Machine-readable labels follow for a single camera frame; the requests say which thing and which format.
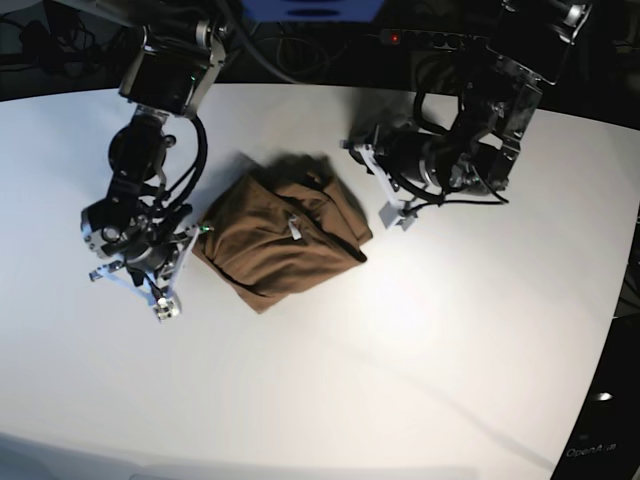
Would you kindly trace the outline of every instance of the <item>folded brown garment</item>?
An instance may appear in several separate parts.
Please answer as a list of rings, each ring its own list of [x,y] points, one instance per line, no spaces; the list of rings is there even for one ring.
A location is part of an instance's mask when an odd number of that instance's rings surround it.
[[[194,247],[255,311],[366,262],[360,246],[371,231],[335,176],[258,177],[246,175],[209,208],[202,223],[212,230]]]

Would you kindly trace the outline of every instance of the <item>blue box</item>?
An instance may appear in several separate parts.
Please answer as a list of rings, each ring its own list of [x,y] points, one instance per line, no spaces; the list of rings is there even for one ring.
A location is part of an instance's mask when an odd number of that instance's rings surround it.
[[[243,0],[258,22],[370,22],[384,0]]]

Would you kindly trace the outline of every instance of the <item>brown jacket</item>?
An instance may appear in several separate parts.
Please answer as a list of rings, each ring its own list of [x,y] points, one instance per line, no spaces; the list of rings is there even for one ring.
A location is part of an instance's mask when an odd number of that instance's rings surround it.
[[[248,174],[205,213],[194,253],[256,312],[366,262],[372,238],[335,176],[304,184]]]

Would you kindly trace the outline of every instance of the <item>zipper pull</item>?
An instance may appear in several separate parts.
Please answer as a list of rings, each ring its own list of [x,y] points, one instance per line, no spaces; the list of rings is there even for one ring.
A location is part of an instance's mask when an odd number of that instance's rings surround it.
[[[289,217],[289,230],[291,230],[291,236],[294,240],[300,240],[302,238],[302,233],[300,233],[300,229],[296,226],[295,223],[297,221],[298,217],[296,217],[295,215],[291,215]]]

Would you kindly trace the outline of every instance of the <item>white table surface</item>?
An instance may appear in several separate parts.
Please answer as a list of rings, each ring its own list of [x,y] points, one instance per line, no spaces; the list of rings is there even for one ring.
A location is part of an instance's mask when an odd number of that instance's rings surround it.
[[[408,232],[385,231],[378,184],[338,147],[358,96],[212,88],[198,212],[237,173],[238,153],[323,153],[374,239],[364,266],[263,315],[194,258],[185,313],[162,326],[126,290],[89,283],[99,261],[79,231],[133,106],[114,91],[0,104],[0,433],[129,466],[93,469],[99,480],[548,479],[622,283],[640,133],[539,111],[510,206],[428,209]],[[453,98],[427,105],[453,120]],[[178,137],[176,178],[195,133],[175,119],[165,131]],[[42,461],[54,475],[77,475],[52,458]]]

